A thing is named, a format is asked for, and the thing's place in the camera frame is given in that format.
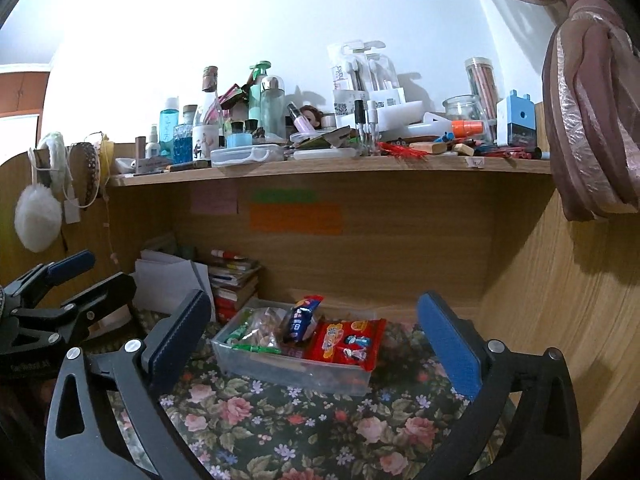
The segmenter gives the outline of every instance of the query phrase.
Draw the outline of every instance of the metal screw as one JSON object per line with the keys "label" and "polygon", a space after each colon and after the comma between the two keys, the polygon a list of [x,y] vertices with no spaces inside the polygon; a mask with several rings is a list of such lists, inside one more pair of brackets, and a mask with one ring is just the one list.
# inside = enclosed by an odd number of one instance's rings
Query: metal screw
{"label": "metal screw", "polygon": [[126,343],[124,343],[124,351],[137,352],[141,346],[142,343],[140,342],[140,339],[129,339]]}
{"label": "metal screw", "polygon": [[491,339],[491,341],[489,341],[486,345],[494,354],[501,354],[502,352],[504,352],[504,343],[502,341],[498,341],[497,339]]}
{"label": "metal screw", "polygon": [[549,357],[551,357],[555,361],[562,360],[562,352],[559,351],[557,348],[551,347],[546,351],[546,353],[548,353]]}
{"label": "metal screw", "polygon": [[75,359],[80,355],[80,349],[77,346],[70,348],[66,353],[67,359]]}

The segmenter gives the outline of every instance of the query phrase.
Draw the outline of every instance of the eraser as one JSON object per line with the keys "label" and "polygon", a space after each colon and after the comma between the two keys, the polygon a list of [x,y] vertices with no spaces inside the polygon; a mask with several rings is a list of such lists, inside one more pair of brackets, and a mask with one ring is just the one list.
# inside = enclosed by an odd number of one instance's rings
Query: eraser
{"label": "eraser", "polygon": [[444,142],[412,142],[409,144],[409,148],[419,152],[431,153],[432,155],[439,155],[447,151],[447,145]]}
{"label": "eraser", "polygon": [[453,147],[453,151],[459,153],[460,155],[465,156],[473,156],[474,149],[471,146],[467,146],[466,144],[456,144]]}

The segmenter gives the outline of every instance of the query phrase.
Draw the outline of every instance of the white fluffy pom pom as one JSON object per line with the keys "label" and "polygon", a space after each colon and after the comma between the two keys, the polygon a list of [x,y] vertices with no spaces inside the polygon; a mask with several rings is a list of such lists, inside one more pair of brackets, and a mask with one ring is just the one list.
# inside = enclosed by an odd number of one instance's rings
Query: white fluffy pom pom
{"label": "white fluffy pom pom", "polygon": [[33,253],[40,253],[58,238],[62,206],[48,187],[27,186],[15,206],[14,226],[22,244]]}

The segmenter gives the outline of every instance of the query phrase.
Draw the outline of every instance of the blue pencil sharpener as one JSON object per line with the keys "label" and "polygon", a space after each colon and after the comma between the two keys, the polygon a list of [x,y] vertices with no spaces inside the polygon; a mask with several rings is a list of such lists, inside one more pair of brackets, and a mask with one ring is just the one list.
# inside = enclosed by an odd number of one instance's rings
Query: blue pencil sharpener
{"label": "blue pencil sharpener", "polygon": [[529,94],[518,97],[518,93],[511,90],[496,108],[498,146],[535,148],[538,145],[536,109]]}

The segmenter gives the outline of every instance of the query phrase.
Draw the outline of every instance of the blue snack package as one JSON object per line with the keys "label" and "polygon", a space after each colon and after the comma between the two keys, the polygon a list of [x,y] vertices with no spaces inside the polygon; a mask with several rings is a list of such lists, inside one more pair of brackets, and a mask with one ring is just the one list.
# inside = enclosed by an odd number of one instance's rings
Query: blue snack package
{"label": "blue snack package", "polygon": [[296,306],[291,311],[287,331],[283,336],[285,343],[300,343],[304,339],[306,329],[313,318],[314,310],[318,308],[322,300],[324,300],[322,296],[305,296],[304,299],[296,303]]}

